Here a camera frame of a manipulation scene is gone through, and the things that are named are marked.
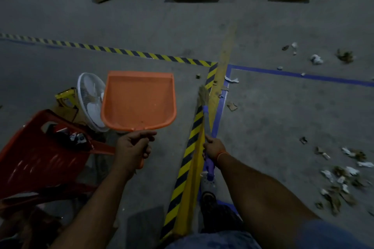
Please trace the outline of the person's left hand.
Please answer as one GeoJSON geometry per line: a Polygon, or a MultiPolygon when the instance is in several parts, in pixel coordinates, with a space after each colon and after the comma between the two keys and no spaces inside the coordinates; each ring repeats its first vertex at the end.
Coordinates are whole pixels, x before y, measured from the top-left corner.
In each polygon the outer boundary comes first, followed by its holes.
{"type": "Polygon", "coordinates": [[[149,141],[148,139],[133,141],[132,132],[120,137],[116,144],[111,172],[120,174],[128,180],[131,179],[136,170],[143,167],[144,160],[150,156],[152,151],[151,142],[154,141],[149,141]]]}

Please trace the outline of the person's right hand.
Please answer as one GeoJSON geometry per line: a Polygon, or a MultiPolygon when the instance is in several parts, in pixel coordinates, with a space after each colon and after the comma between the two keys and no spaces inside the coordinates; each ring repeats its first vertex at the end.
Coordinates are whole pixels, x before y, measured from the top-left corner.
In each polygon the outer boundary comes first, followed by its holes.
{"type": "Polygon", "coordinates": [[[223,143],[221,142],[220,139],[218,138],[213,138],[213,163],[216,167],[218,168],[221,168],[221,164],[222,164],[222,158],[219,159],[218,162],[216,162],[216,155],[219,153],[219,152],[227,152],[226,151],[226,148],[225,146],[223,145],[223,143]]]}

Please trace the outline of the purple handled broom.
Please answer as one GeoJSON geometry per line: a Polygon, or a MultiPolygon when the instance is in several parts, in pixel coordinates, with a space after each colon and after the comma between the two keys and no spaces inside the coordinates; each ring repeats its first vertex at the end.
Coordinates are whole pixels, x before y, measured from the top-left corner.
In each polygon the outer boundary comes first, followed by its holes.
{"type": "MultiPolygon", "coordinates": [[[[207,136],[212,136],[210,121],[209,121],[209,91],[204,85],[199,87],[199,101],[202,105],[203,110],[203,123],[204,123],[204,134],[207,136]]],[[[207,180],[212,182],[215,178],[214,169],[215,165],[211,158],[208,155],[205,155],[205,164],[204,164],[204,172],[207,174],[207,180]]]]}

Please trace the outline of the orange plastic dustpan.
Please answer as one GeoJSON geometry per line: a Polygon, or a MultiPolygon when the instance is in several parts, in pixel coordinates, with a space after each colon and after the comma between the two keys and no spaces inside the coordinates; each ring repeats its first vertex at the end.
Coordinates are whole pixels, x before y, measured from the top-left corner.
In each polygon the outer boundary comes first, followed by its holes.
{"type": "Polygon", "coordinates": [[[172,73],[109,71],[101,120],[115,131],[155,131],[176,118],[172,73]]]}

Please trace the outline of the person's right forearm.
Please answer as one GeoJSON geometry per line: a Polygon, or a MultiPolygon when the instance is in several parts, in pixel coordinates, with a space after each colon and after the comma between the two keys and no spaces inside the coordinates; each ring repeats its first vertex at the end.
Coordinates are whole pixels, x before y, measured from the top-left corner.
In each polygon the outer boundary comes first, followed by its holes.
{"type": "Polygon", "coordinates": [[[232,156],[219,169],[246,229],[263,249],[291,249],[301,226],[320,219],[278,180],[232,156]]]}

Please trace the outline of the person's left forearm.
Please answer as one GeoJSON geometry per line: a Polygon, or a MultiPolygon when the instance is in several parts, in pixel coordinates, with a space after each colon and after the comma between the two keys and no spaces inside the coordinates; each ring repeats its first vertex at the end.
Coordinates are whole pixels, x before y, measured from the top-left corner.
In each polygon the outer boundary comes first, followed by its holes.
{"type": "Polygon", "coordinates": [[[124,187],[136,169],[113,167],[70,225],[49,249],[105,249],[124,187]]]}

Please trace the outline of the grey clog shoe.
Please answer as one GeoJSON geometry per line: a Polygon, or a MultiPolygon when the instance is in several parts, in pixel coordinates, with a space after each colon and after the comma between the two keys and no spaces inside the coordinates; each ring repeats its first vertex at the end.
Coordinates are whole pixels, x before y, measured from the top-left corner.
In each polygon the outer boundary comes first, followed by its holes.
{"type": "Polygon", "coordinates": [[[203,197],[204,195],[211,195],[213,197],[216,197],[217,188],[215,178],[210,180],[208,172],[200,173],[200,191],[201,197],[203,197]]]}

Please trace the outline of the white electric fan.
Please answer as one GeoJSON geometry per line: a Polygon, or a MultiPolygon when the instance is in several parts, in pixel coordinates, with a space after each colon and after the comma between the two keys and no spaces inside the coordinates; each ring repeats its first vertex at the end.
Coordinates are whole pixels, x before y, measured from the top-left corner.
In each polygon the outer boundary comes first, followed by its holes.
{"type": "Polygon", "coordinates": [[[101,119],[101,107],[104,99],[105,83],[97,75],[84,72],[77,81],[77,100],[79,109],[89,128],[104,133],[109,130],[101,119]]]}

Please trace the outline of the person's leg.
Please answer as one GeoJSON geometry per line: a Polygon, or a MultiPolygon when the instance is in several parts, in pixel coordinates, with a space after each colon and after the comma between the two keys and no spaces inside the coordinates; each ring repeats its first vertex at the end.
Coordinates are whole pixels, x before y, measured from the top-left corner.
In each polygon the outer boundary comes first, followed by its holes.
{"type": "Polygon", "coordinates": [[[218,233],[222,231],[245,231],[240,217],[227,205],[218,204],[215,195],[204,192],[200,199],[200,211],[203,226],[200,233],[218,233]]]}

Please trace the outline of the black item on chair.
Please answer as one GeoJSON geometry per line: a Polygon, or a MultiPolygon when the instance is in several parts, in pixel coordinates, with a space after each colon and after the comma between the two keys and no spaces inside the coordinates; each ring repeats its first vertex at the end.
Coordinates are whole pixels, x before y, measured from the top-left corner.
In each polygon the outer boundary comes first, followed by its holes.
{"type": "Polygon", "coordinates": [[[83,133],[69,128],[54,129],[53,138],[63,147],[81,151],[89,151],[91,145],[83,133]]]}

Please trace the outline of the red plastic chair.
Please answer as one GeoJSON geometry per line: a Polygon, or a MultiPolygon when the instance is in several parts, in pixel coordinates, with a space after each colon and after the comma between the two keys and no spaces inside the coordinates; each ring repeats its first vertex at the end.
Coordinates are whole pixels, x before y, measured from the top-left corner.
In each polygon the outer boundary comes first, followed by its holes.
{"type": "Polygon", "coordinates": [[[74,183],[91,154],[114,155],[115,147],[94,140],[86,129],[52,110],[42,110],[0,151],[0,199],[74,183]],[[90,150],[63,147],[52,136],[57,128],[83,133],[90,150]]]}

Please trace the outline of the white and brown litter bits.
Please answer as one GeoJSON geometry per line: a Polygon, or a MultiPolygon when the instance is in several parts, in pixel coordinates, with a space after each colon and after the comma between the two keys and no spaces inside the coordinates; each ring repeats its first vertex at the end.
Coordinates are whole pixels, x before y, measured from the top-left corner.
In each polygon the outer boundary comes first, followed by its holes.
{"type": "Polygon", "coordinates": [[[296,42],[293,42],[290,45],[285,45],[282,47],[282,51],[287,51],[288,49],[291,49],[292,54],[295,56],[297,55],[298,44],[296,42]]]}

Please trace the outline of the pile of paper leaf litter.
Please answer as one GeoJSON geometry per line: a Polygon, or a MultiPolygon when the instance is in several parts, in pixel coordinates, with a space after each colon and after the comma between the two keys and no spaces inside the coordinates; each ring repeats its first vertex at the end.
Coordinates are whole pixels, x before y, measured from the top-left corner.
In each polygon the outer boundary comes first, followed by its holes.
{"type": "Polygon", "coordinates": [[[326,185],[319,190],[319,200],[314,202],[315,209],[327,209],[333,216],[341,212],[343,204],[353,208],[364,203],[367,212],[374,217],[374,161],[368,159],[363,149],[340,147],[343,156],[352,161],[351,165],[337,164],[320,146],[314,154],[331,162],[319,170],[326,185]]]}

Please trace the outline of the blue shorts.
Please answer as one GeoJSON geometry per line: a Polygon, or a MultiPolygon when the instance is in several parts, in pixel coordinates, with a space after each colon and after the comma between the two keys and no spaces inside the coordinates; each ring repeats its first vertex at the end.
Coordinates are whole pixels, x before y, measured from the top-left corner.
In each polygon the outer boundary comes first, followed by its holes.
{"type": "MultiPolygon", "coordinates": [[[[263,249],[248,232],[199,233],[181,238],[165,249],[263,249]]],[[[301,226],[291,249],[374,249],[351,233],[315,219],[301,226]]]]}

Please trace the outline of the yellow metal frame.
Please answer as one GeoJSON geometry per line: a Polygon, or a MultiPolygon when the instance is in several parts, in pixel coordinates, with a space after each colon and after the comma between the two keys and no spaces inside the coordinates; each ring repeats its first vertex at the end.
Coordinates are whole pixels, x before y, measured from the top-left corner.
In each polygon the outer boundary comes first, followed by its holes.
{"type": "Polygon", "coordinates": [[[79,101],[77,98],[77,88],[71,87],[55,95],[57,107],[55,112],[59,116],[73,121],[79,112],[79,101]]]}

